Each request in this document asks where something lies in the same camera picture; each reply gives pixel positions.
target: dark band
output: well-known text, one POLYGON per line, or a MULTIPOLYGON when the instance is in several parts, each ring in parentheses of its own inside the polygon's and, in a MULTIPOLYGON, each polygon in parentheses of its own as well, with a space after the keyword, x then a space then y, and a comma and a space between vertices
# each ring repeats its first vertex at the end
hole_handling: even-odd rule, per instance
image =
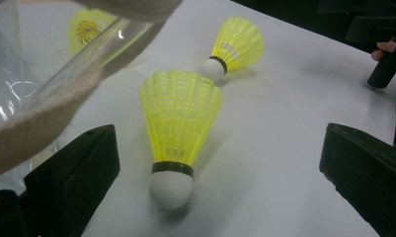
POLYGON ((156 172, 163 172, 163 171, 174 171, 188 175, 190 177, 194 176, 194 168, 180 162, 161 161, 161 162, 156 162, 152 165, 151 174, 156 172))
POLYGON ((224 69, 224 75, 226 74, 226 72, 228 71, 228 67, 226 66, 226 63, 224 60, 222 60, 222 58, 217 56, 211 56, 209 59, 215 59, 216 61, 218 61, 224 69))

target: hand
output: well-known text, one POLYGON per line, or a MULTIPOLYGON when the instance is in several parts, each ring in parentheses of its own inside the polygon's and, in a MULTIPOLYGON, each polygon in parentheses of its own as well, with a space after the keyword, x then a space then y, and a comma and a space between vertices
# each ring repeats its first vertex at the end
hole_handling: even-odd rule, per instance
POLYGON ((396 47, 396 42, 391 40, 390 42, 379 42, 376 44, 379 49, 372 52, 371 56, 373 60, 379 61, 385 52, 393 52, 396 47))

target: shuttlecock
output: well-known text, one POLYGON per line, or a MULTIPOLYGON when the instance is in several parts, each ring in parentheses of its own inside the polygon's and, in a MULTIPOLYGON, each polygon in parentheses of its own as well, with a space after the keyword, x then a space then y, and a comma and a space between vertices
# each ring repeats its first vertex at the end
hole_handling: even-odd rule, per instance
POLYGON ((115 15, 98 9, 78 11, 69 22, 68 47, 77 54, 116 19, 115 15))
POLYGON ((198 70, 204 77, 219 80, 231 72, 262 57, 265 50, 263 36, 249 20, 230 18, 219 30, 212 56, 198 70))
POLYGON ((193 186, 193 164, 223 104, 222 91, 195 72, 168 71, 139 92, 155 159, 150 194, 164 209, 183 206, 193 186))

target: shuttlecock base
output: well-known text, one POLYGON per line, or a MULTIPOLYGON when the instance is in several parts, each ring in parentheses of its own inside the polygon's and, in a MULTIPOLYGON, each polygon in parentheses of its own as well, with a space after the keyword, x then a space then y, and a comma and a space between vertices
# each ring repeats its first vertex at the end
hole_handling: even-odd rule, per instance
POLYGON ((193 182, 192 167, 176 162, 158 162, 153 166, 149 192, 159 207, 177 209, 191 197, 193 182))
POLYGON ((198 70, 198 73, 202 77, 210 78, 213 81, 221 79, 227 72, 227 67, 225 62, 218 57, 208 58, 198 70))

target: table surface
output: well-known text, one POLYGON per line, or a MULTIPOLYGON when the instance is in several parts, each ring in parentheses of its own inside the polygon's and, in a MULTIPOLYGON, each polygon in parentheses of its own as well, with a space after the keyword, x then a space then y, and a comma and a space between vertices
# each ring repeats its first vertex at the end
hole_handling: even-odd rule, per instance
MULTIPOLYGON (((39 78, 71 57, 67 24, 78 9, 21 5, 24 56, 39 78)), ((329 122, 392 143, 396 77, 385 90, 368 89, 375 65, 365 52, 234 2, 184 1, 60 137, 66 143, 109 123, 117 130, 121 170, 83 236, 378 236, 319 171, 329 122), (148 194, 153 157, 138 91, 155 72, 196 70, 222 22, 236 16, 260 28, 266 53, 219 83, 225 103, 194 165, 192 199, 187 208, 162 211, 148 194)))

